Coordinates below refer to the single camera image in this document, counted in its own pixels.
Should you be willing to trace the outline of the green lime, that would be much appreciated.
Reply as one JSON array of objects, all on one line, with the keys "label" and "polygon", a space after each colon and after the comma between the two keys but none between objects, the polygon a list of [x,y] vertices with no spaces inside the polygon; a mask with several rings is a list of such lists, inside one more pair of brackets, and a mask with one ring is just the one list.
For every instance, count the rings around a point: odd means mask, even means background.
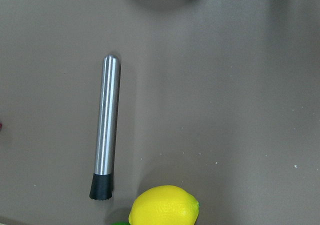
[{"label": "green lime", "polygon": [[111,225],[130,225],[130,223],[126,221],[118,221],[118,222],[112,223]]}]

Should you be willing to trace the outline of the yellow lemon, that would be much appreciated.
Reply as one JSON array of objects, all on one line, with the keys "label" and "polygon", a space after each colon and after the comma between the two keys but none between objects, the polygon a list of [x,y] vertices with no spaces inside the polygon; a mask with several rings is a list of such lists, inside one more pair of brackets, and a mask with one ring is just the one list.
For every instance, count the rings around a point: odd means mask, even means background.
[{"label": "yellow lemon", "polygon": [[199,212],[199,202],[192,194],[175,185],[161,185],[135,199],[128,222],[131,225],[194,225]]}]

